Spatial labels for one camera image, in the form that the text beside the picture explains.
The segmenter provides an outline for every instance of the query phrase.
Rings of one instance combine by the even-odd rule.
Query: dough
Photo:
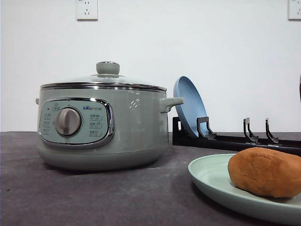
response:
[[[253,147],[230,158],[228,172],[239,188],[257,195],[294,197],[301,192],[301,157]]]

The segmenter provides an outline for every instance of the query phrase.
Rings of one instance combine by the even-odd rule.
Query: glass lid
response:
[[[143,81],[137,79],[131,79],[119,74],[120,66],[119,64],[111,61],[103,61],[96,64],[97,74],[90,76],[81,77],[78,79],[73,79],[70,81],[63,81],[58,83],[50,83],[41,86],[44,88],[54,88],[54,87],[90,87],[90,86],[100,86],[100,87],[125,87],[125,88],[139,88],[139,89],[153,89],[166,91],[166,88],[146,84]]]

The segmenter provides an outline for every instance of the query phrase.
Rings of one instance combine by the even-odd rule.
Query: control panel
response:
[[[56,99],[41,110],[39,133],[43,139],[60,144],[88,144],[112,133],[110,105],[94,98]]]

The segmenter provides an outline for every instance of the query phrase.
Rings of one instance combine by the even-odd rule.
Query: pot base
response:
[[[56,153],[38,147],[39,155],[48,164],[82,171],[105,171],[130,168],[157,160],[168,145],[143,151],[127,153],[70,154]]]

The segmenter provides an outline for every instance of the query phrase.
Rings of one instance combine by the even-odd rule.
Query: wall socket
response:
[[[98,0],[76,0],[77,20],[98,20]]]
[[[288,20],[301,20],[301,0],[288,0]]]

